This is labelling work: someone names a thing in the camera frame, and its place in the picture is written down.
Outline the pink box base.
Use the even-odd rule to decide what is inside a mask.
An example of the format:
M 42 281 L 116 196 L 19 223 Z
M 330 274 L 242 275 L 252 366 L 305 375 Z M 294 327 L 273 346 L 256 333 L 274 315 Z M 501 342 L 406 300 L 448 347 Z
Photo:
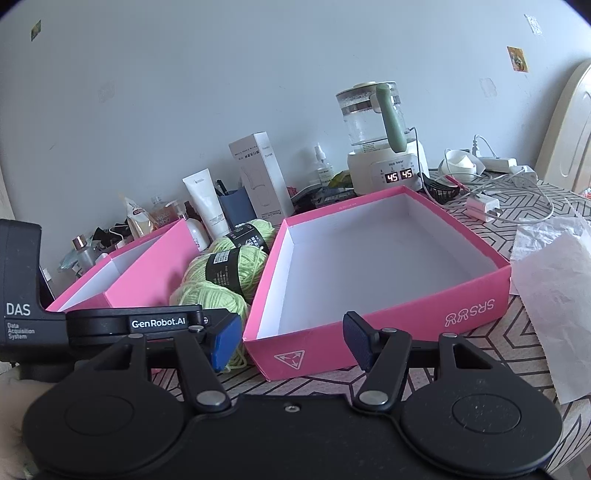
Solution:
M 197 254 L 186 222 L 178 220 L 98 261 L 47 309 L 165 306 Z

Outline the pink box lid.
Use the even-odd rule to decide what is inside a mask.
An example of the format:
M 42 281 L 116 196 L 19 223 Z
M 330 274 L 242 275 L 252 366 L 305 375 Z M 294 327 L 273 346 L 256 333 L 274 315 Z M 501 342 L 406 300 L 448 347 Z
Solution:
M 435 341 L 501 318 L 510 276 L 509 262 L 443 208 L 387 189 L 283 220 L 243 345 L 270 381 L 346 368 L 349 311 Z

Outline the green yarn ball front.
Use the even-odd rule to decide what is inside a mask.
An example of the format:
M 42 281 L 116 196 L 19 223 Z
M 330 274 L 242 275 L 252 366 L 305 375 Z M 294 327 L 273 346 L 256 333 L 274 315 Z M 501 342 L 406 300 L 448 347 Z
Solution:
M 225 309 L 238 315 L 245 329 L 267 258 L 262 248 L 250 245 L 195 257 L 170 295 L 169 304 Z

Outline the green yarn ball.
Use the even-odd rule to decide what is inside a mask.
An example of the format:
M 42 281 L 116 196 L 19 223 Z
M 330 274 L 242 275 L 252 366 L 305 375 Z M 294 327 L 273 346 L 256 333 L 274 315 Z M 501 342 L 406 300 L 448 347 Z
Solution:
M 269 254 L 275 238 L 276 227 L 273 224 L 263 219 L 253 219 L 238 224 L 228 234 L 215 239 L 206 251 L 218 253 L 249 245 Z
M 225 309 L 238 315 L 245 329 L 267 258 L 262 248 L 250 245 L 195 257 L 170 295 L 169 304 Z

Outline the clear bottle copper cap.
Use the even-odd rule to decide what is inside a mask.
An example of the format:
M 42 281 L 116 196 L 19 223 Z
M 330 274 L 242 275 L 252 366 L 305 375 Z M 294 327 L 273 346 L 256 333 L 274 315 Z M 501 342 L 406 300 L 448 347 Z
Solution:
M 72 240 L 76 259 L 82 274 L 88 272 L 96 263 L 99 252 L 84 235 L 78 235 Z

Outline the black binder clips pile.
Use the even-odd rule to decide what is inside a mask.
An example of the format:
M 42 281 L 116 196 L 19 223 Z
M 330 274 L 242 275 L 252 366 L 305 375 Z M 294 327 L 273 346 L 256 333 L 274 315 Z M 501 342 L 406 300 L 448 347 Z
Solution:
M 122 246 L 132 237 L 129 225 L 116 223 L 110 228 L 97 227 L 92 234 L 92 245 L 99 252 L 110 253 Z

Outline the white pump bottle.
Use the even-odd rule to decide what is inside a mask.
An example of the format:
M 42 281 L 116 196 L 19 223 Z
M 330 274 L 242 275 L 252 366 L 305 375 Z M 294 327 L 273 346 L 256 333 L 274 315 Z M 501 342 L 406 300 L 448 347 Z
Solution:
M 190 201 L 184 202 L 184 208 L 186 216 L 185 223 L 189 233 L 191 234 L 198 251 L 203 252 L 211 245 L 211 239 L 209 238 L 204 225 L 197 219 L 197 211 L 193 209 Z

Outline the white cosmetic tube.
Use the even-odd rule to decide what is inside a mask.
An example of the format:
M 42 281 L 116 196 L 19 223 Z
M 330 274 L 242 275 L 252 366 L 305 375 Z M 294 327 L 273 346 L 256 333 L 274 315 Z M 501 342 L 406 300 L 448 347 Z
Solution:
M 204 222 L 205 228 L 212 240 L 228 234 L 230 228 L 218 201 L 211 172 L 207 168 L 186 176 L 182 180 L 197 213 Z

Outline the black mesh item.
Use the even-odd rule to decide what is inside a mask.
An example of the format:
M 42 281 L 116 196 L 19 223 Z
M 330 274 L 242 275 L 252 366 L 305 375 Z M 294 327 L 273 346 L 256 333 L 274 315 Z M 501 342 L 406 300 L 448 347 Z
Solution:
M 445 205 L 455 200 L 460 195 L 458 186 L 450 186 L 431 179 L 426 174 L 422 175 L 423 190 L 428 196 L 440 205 Z

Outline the blue pen holder cup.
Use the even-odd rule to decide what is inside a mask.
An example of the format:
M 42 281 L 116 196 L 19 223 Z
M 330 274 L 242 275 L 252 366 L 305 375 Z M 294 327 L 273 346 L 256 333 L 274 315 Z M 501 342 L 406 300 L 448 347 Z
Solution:
M 235 229 L 239 224 L 256 219 L 256 212 L 253 210 L 245 187 L 228 190 L 221 180 L 217 180 L 216 185 L 221 191 L 218 201 L 231 229 Z

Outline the green yarn ball back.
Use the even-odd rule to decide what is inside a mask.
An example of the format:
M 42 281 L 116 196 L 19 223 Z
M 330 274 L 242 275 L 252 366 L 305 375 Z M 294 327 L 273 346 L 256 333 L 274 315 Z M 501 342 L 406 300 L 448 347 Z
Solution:
M 273 224 L 263 219 L 253 219 L 238 224 L 228 234 L 215 239 L 206 251 L 218 253 L 249 245 L 269 254 L 275 238 L 276 227 Z

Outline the beige headboard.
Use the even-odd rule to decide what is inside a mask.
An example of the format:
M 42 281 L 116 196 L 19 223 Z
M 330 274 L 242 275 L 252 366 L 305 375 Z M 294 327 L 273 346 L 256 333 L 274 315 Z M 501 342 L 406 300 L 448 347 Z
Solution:
M 590 188 L 590 111 L 590 60 L 585 60 L 554 109 L 535 165 L 541 180 L 578 194 Z

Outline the electric glass kettle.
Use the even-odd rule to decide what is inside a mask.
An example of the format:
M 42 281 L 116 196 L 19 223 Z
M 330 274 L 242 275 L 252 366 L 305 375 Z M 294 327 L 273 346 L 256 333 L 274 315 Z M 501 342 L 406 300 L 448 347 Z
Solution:
M 406 126 L 398 85 L 365 82 L 337 95 L 352 151 L 353 190 L 367 195 L 396 186 L 419 191 L 429 176 L 418 132 Z

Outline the tall white carton box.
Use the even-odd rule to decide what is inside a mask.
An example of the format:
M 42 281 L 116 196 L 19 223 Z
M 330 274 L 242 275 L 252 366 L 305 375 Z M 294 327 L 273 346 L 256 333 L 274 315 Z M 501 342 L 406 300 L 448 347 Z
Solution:
M 279 227 L 294 214 L 286 181 L 266 132 L 257 132 L 228 145 L 238 163 L 242 184 L 256 217 Z

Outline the small clear spray bottle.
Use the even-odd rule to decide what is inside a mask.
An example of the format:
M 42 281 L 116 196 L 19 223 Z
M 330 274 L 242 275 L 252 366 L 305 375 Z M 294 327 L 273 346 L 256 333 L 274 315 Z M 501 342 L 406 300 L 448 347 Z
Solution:
M 318 179 L 322 185 L 328 186 L 335 173 L 320 144 L 315 144 L 315 159 L 317 160 Z

